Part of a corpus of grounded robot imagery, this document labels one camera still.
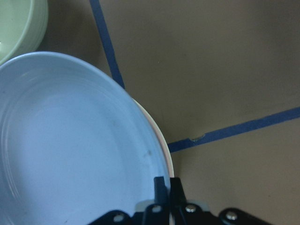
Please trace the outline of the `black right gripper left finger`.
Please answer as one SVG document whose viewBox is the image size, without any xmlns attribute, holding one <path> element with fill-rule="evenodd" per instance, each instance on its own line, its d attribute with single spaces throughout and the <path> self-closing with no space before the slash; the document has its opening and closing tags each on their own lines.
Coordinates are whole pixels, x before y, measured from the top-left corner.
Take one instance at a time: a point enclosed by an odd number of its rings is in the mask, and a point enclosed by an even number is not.
<svg viewBox="0 0 300 225">
<path fill-rule="evenodd" d="M 169 224 L 169 200 L 164 177 L 154 178 L 154 203 L 146 207 L 143 225 L 168 225 Z"/>
</svg>

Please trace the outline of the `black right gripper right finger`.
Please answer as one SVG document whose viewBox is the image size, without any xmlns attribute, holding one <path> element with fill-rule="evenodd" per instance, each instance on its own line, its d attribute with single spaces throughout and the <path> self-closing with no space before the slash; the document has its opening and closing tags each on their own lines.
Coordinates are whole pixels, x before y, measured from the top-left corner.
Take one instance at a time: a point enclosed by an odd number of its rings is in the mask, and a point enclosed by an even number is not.
<svg viewBox="0 0 300 225">
<path fill-rule="evenodd" d="M 207 213 L 197 202 L 187 200 L 180 178 L 170 178 L 170 210 L 174 225 L 208 225 Z"/>
</svg>

